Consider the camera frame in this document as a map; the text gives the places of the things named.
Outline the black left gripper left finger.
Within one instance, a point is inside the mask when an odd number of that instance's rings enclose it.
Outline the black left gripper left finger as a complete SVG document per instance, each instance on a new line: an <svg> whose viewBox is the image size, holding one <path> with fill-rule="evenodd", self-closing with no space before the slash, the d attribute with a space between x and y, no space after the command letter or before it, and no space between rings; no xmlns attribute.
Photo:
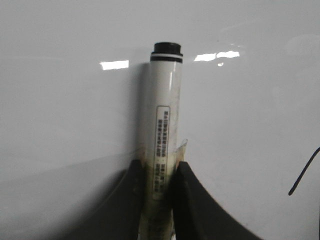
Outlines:
<svg viewBox="0 0 320 240"><path fill-rule="evenodd" d="M145 172L134 159L112 193L63 240L136 240L144 203Z"/></svg>

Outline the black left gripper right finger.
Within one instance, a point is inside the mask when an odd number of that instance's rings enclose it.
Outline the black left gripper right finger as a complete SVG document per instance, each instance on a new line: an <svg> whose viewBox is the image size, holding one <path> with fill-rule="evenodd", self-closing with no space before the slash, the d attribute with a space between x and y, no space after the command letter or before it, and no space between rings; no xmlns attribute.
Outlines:
<svg viewBox="0 0 320 240"><path fill-rule="evenodd" d="M206 191L190 165L181 161L170 184L177 240L259 240Z"/></svg>

